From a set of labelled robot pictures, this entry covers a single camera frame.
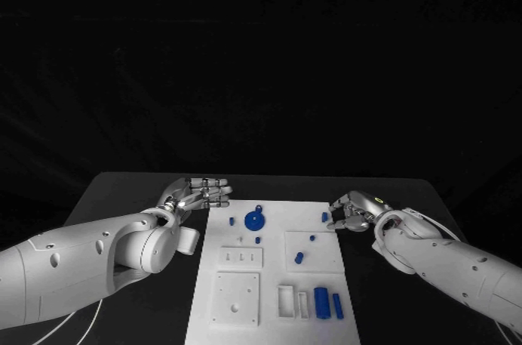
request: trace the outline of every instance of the robotic hand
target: robotic hand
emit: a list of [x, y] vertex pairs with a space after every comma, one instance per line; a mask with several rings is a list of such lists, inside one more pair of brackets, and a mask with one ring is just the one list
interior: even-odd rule
[[[415, 274], [449, 297], [522, 334], [522, 269], [457, 236], [429, 217], [406, 208], [400, 211], [374, 196], [350, 191], [331, 204], [344, 219], [328, 229], [367, 230], [374, 224], [373, 250], [392, 266]], [[439, 227], [451, 239], [444, 239]]]
[[67, 315], [191, 254], [191, 210], [227, 207], [224, 179], [178, 179], [157, 207], [60, 227], [0, 252], [0, 330]]

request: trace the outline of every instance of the black table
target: black table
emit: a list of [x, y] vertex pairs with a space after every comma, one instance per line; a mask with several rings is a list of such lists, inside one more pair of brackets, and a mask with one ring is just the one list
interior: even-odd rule
[[[444, 203], [425, 180], [258, 175], [102, 173], [95, 177], [64, 226], [151, 208], [165, 186], [180, 177], [220, 177], [232, 199], [331, 202], [351, 189], [410, 207], [462, 237]], [[161, 273], [128, 285], [103, 299], [98, 319], [82, 344], [183, 344], [197, 279], [207, 211], [193, 211], [185, 226], [201, 237], [193, 256], [175, 254]], [[416, 275], [393, 269], [373, 251], [373, 230], [338, 231], [360, 344], [506, 344], [493, 320], [432, 288]], [[77, 342], [98, 304], [79, 310], [41, 343]], [[61, 319], [0, 331], [0, 343], [31, 344]]]

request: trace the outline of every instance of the black backdrop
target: black backdrop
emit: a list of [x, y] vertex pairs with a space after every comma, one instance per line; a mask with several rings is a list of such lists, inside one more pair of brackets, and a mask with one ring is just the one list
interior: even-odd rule
[[63, 223], [100, 171], [416, 177], [522, 263], [519, 0], [0, 9], [0, 246]]

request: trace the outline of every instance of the blue object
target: blue object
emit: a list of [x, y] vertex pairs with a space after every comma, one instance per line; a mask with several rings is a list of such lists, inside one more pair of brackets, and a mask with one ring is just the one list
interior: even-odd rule
[[263, 215], [260, 205], [255, 205], [255, 211], [245, 215], [245, 226], [249, 230], [259, 230], [263, 227]]
[[330, 314], [330, 301], [328, 290], [324, 287], [312, 289], [312, 298], [315, 299], [315, 316], [318, 319], [328, 319]]
[[340, 306], [340, 298], [338, 298], [338, 294], [333, 294], [334, 296], [334, 313], [337, 314], [337, 319], [343, 319], [344, 315], [343, 315], [343, 308]]
[[297, 264], [301, 264], [301, 262], [302, 262], [302, 257], [304, 257], [302, 252], [298, 252], [298, 253], [297, 253], [297, 257], [295, 257], [295, 263], [297, 263]]

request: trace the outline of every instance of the cable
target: cable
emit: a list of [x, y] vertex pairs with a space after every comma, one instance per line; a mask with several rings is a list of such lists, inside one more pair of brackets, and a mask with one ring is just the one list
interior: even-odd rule
[[[96, 318], [96, 316], [98, 316], [98, 312], [99, 312], [99, 307], [100, 307], [100, 302], [102, 302], [102, 301], [103, 301], [103, 300], [99, 300], [98, 309], [96, 309], [96, 311], [95, 311], [95, 317], [92, 318], [89, 328], [86, 329], [85, 334], [83, 334], [82, 338], [79, 339], [76, 345], [79, 345], [79, 343], [80, 343], [80, 342], [83, 341], [83, 339], [85, 339], [86, 334], [89, 333], [90, 327], [92, 327], [92, 325], [93, 325], [93, 323], [95, 323], [95, 318]], [[59, 323], [59, 325], [50, 330], [48, 334], [47, 334], [36, 343], [33, 343], [33, 345], [38, 345], [38, 344], [44, 341], [44, 339], [47, 339], [48, 336], [53, 335], [53, 333], [56, 332], [56, 330], [61, 327], [63, 323], [66, 323], [66, 321], [70, 319], [70, 317], [73, 316], [74, 313], [76, 313], [76, 311], [67, 316], [67, 318], [66, 318], [66, 319]]]
[[[406, 213], [415, 213], [415, 214], [418, 214], [423, 219], [428, 219], [444, 231], [445, 231], [445, 233], [452, 237], [452, 239], [455, 240], [455, 241], [459, 241], [461, 242], [461, 240], [458, 239], [458, 237], [455, 236], [455, 234], [448, 230], [448, 228], [445, 228], [445, 226], [442, 226], [442, 224], [439, 224], [433, 219], [431, 219], [426, 215], [423, 215], [422, 213], [418, 213], [413, 209], [410, 209], [410, 208], [406, 208], [405, 209], [405, 212]], [[497, 325], [497, 330], [500, 331], [500, 333], [501, 333], [501, 336], [503, 336], [503, 338], [506, 339], [506, 342], [508, 343], [508, 345], [513, 345], [513, 343], [510, 342], [510, 340], [508, 340], [508, 338], [507, 338], [507, 336], [506, 336], [506, 333], [503, 332], [503, 329], [501, 329], [501, 327], [500, 327], [500, 324], [494, 321], [494, 324]], [[514, 336], [516, 336], [516, 338], [520, 340], [520, 342], [522, 342], [522, 339], [520, 339], [520, 337], [519, 337], [519, 335], [510, 330], [510, 332], [514, 334]]]
[[66, 321], [70, 319], [72, 315], [76, 313], [76, 311], [67, 316], [67, 318], [60, 322], [60, 324], [54, 327], [54, 329], [48, 332], [48, 334], [33, 344], [33, 345], [38, 345], [40, 342], [44, 341], [44, 339], [48, 338], [48, 336], [51, 336], [51, 334], [54, 333], [54, 331], [61, 327], [61, 324], [66, 323]]
[[76, 342], [76, 345], [79, 345], [79, 343], [80, 343], [80, 342], [83, 341], [83, 339], [85, 339], [86, 334], [89, 333], [90, 327], [92, 327], [92, 325], [93, 325], [93, 323], [95, 323], [95, 318], [96, 318], [96, 316], [98, 316], [98, 312], [99, 312], [100, 302], [102, 302], [102, 301], [103, 301], [103, 300], [99, 300], [98, 309], [95, 310], [95, 317], [92, 318], [92, 321], [90, 321], [90, 324], [89, 324], [89, 328], [86, 329], [82, 338], [80, 338], [79, 341]]

